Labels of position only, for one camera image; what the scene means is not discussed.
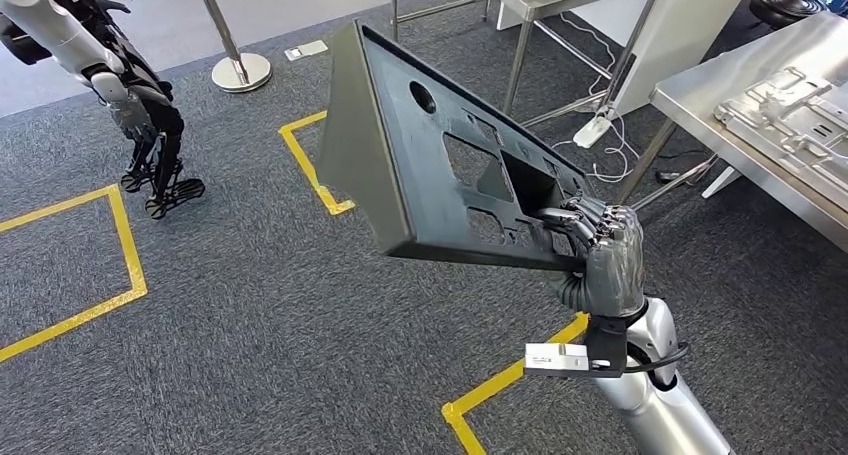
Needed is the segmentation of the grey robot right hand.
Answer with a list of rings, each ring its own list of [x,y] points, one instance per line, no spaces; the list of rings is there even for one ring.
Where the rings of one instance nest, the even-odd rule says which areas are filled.
[[[565,204],[564,228],[586,250],[586,269],[545,271],[547,286],[572,310],[604,317],[628,317],[645,302],[644,233],[630,206],[591,197]]]

